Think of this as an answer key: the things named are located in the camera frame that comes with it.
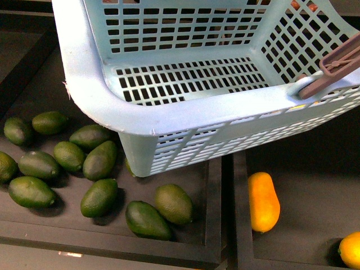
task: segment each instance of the produce display shelf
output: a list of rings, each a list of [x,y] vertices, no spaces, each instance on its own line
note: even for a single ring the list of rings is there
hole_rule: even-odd
[[[0,108],[0,115],[3,115],[0,151],[16,161],[31,150],[53,155],[58,142],[67,141],[74,131],[94,123],[69,99],[63,81],[60,50],[56,48],[10,108]],[[38,134],[28,147],[11,144],[3,134],[9,117],[31,120],[50,110],[69,116],[70,125],[66,131],[52,136]],[[8,185],[3,184],[0,187],[0,243],[169,266],[201,269],[219,266],[226,245],[221,225],[221,158],[138,178],[132,177],[126,169],[120,141],[116,142],[119,155],[110,177],[116,178],[119,189],[110,214],[94,219],[82,216],[80,201],[93,183],[82,173],[62,172],[58,181],[51,185],[60,199],[48,209],[27,209],[15,204],[8,194]],[[155,205],[155,189],[166,183],[178,184],[189,194],[195,209],[193,222],[182,227],[170,225],[174,234],[171,241],[135,236],[125,221],[128,203],[142,200]]]
[[[360,231],[359,117],[354,109],[312,131],[233,155],[234,269],[346,268],[340,241]],[[277,224],[263,234],[251,230],[248,176],[255,172],[272,176],[281,205]]]

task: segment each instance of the lemon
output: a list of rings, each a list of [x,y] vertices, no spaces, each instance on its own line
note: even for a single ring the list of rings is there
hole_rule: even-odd
[[[191,198],[177,184],[165,184],[155,191],[155,206],[160,214],[176,225],[192,222]]]
[[[7,153],[0,151],[0,183],[6,183],[17,173],[17,163]]]
[[[339,254],[347,267],[360,269],[360,232],[353,232],[342,239]]]
[[[68,172],[77,172],[83,168],[85,153],[72,142],[59,142],[54,147],[54,158]]]
[[[31,123],[38,133],[53,135],[66,128],[69,118],[58,111],[47,111],[35,116]]]

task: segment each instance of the papaya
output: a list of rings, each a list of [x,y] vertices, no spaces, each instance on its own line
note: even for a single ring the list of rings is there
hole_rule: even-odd
[[[271,176],[265,172],[248,178],[251,228],[255,232],[268,232],[280,216],[280,202]]]

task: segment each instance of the display bin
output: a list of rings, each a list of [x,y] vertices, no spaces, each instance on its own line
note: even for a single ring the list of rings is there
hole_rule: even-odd
[[[58,45],[58,39],[53,17],[2,13],[0,22],[2,117]]]
[[[360,69],[302,94],[326,77],[320,59],[358,33],[329,1],[52,3],[67,91],[119,133],[140,177],[308,131],[359,104]]]
[[[63,81],[60,50],[56,48],[10,108],[6,111],[0,108],[3,115],[0,151],[8,153],[16,162],[31,150],[53,155],[56,143],[68,141],[75,130],[94,123],[63,91]],[[66,131],[52,136],[38,134],[28,147],[15,146],[5,138],[3,127],[9,117],[30,121],[50,110],[58,110],[70,118]],[[110,214],[94,219],[82,216],[80,201],[93,183],[82,173],[61,173],[51,184],[59,200],[48,209],[17,205],[8,194],[8,184],[3,184],[0,186],[0,243],[169,266],[214,269],[220,265],[226,246],[221,226],[221,158],[146,178],[132,177],[124,165],[125,155],[116,134],[115,138],[120,150],[110,177],[117,180],[119,189]],[[128,203],[143,200],[154,205],[155,188],[166,183],[178,184],[189,194],[195,209],[193,222],[183,227],[170,225],[174,233],[171,241],[135,236],[125,222]]]
[[[233,238],[229,269],[331,270],[346,265],[340,241],[360,231],[360,109],[290,138],[233,155]],[[271,175],[281,205],[277,224],[251,230],[248,176]]]

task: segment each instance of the basket grid holes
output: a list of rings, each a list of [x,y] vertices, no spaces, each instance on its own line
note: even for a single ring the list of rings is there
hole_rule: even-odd
[[[293,82],[297,74],[315,73],[321,56],[349,39],[321,10],[308,8],[312,1],[298,3],[301,12],[290,6],[261,49],[285,83]]]
[[[346,91],[351,92],[353,90],[354,88],[339,90],[334,92],[342,93],[343,95],[341,97],[343,97]],[[251,136],[245,136],[227,142],[221,142],[212,145],[210,145],[207,141],[202,143],[193,143],[191,145],[185,146],[183,149],[181,149],[180,152],[172,151],[172,152],[166,152],[165,155],[158,154],[158,157],[154,158],[153,164],[156,167],[156,169],[163,169],[167,165],[170,168],[172,168],[179,166],[180,164],[181,165],[192,164],[207,160],[209,158],[214,158],[217,156],[230,154],[232,152],[240,151],[243,149],[255,147],[257,145],[261,145],[266,142],[275,141],[280,138],[285,138],[315,128],[321,125],[322,123],[327,122],[330,119],[350,110],[351,108],[358,106],[359,104],[360,104],[360,99],[354,99],[353,101],[346,103],[341,108],[334,110],[333,112],[327,115],[318,116],[306,121],[301,121],[284,127],[279,127],[264,132],[259,132]]]
[[[117,54],[249,44],[266,7],[248,7],[129,8],[126,4],[105,4],[104,14],[111,51]]]
[[[148,106],[184,101],[194,92],[269,86],[249,57],[117,69],[116,75],[126,101]]]

